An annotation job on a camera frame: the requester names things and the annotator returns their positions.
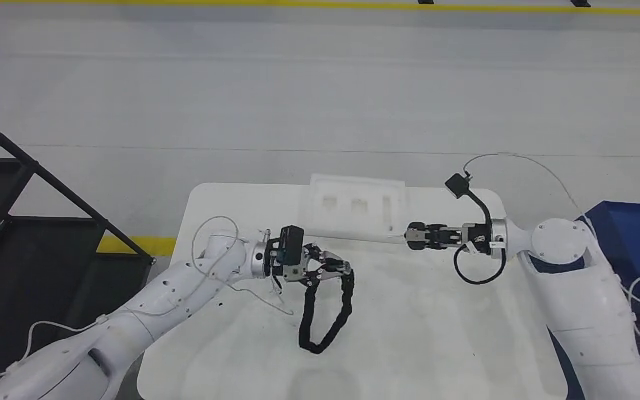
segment white table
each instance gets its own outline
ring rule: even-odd
[[[213,215],[232,217],[244,237],[298,223],[308,186],[202,184],[189,197],[172,262],[189,257],[197,226]],[[500,198],[476,193],[494,217]],[[481,222],[477,206],[444,189],[407,188],[411,220],[459,226]],[[207,232],[226,226],[213,222]],[[414,252],[403,245],[316,239],[351,261],[356,272],[353,314],[321,355],[298,347],[304,287],[285,285],[295,316],[248,293],[223,291],[193,318],[145,353],[138,390],[162,399],[565,399],[566,382],[546,327],[524,281],[510,263],[495,282],[462,282],[452,251]],[[472,278],[489,276],[497,260],[461,256]],[[277,303],[269,281],[244,281]],[[340,308],[339,280],[318,290],[312,337],[318,341]]]

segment robotic arm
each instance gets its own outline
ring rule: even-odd
[[[469,180],[456,174],[446,186],[456,198],[466,195],[476,202],[484,213],[484,223],[448,227],[412,222],[405,233],[408,246],[413,250],[457,247],[456,272],[465,282],[476,285],[496,279],[506,262],[517,258],[549,330],[571,360],[585,397],[640,398],[635,315],[620,289],[620,278],[590,228],[581,221],[554,218],[525,231],[509,219],[491,219],[487,207],[469,189]],[[472,281],[458,267],[461,251],[500,259],[501,266],[490,278]],[[539,261],[556,267],[582,262],[584,267],[541,273],[535,266]]]
[[[113,399],[125,373],[142,352],[225,286],[244,279],[282,276],[285,281],[301,282],[308,290],[317,288],[320,280],[334,277],[343,278],[343,286],[345,280],[353,282],[348,262],[315,245],[303,247],[303,235],[295,226],[283,228],[275,239],[267,231],[261,242],[238,239],[228,232],[211,235],[195,265],[193,261],[173,264],[122,307],[98,317],[90,329],[52,343],[7,368],[6,376],[0,379],[0,399]],[[309,270],[311,260],[322,266]],[[310,325],[313,307],[309,315],[306,304],[303,323],[305,318]],[[307,342],[315,345],[308,337]]]
[[[582,222],[550,219],[533,230],[508,219],[492,219],[486,205],[469,189],[470,178],[454,175],[446,186],[455,197],[468,196],[482,209],[483,223],[462,227],[412,222],[405,239],[413,250],[457,247],[456,272],[467,283],[496,279],[508,260],[517,258],[549,330],[567,352],[587,399],[640,397],[640,356],[634,337],[635,315],[620,290],[620,280]],[[153,342],[200,310],[226,285],[243,279],[282,277],[307,287],[299,344],[322,352],[351,314],[354,273],[348,262],[315,245],[303,246],[304,231],[267,232],[260,242],[218,232],[203,256],[172,265],[135,297],[86,331],[55,342],[7,369],[0,379],[1,400],[113,399],[133,361]],[[458,267],[462,251],[500,260],[490,278],[473,281]],[[309,269],[311,260],[322,265]],[[541,273],[535,266],[581,262],[584,267]],[[309,340],[313,303],[320,281],[340,277],[343,307],[320,344]]]

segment white plastic container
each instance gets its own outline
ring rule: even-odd
[[[314,174],[303,204],[311,236],[397,243],[406,229],[403,181]]]

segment black metal frame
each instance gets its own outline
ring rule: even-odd
[[[120,229],[116,228],[109,220],[103,217],[98,211],[91,207],[86,201],[82,200],[80,196],[75,194],[69,187],[56,178],[51,172],[44,168],[40,163],[34,160],[29,154],[22,150],[17,144],[13,143],[11,139],[0,132],[0,146],[11,154],[20,164],[22,168],[19,175],[14,181],[14,186],[10,192],[10,195],[0,203],[0,219],[4,219],[8,216],[8,212],[17,200],[18,196],[26,186],[29,179],[35,174],[42,178],[45,182],[51,185],[54,189],[60,192],[63,196],[69,199],[73,204],[78,206],[82,211],[87,213],[92,219],[98,222],[105,230],[111,232],[115,237],[120,239],[123,243],[135,251],[138,255],[146,259],[149,264],[153,264],[155,259],[149,255],[146,251],[142,250],[140,246],[135,244],[127,235],[125,235]]]

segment gray floor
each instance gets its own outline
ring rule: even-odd
[[[636,22],[4,5],[0,129],[131,235],[175,237],[202,182],[442,186],[495,151],[549,165],[583,208],[637,201]],[[576,216],[535,165],[473,171],[522,225]],[[14,212],[76,211],[34,183]]]

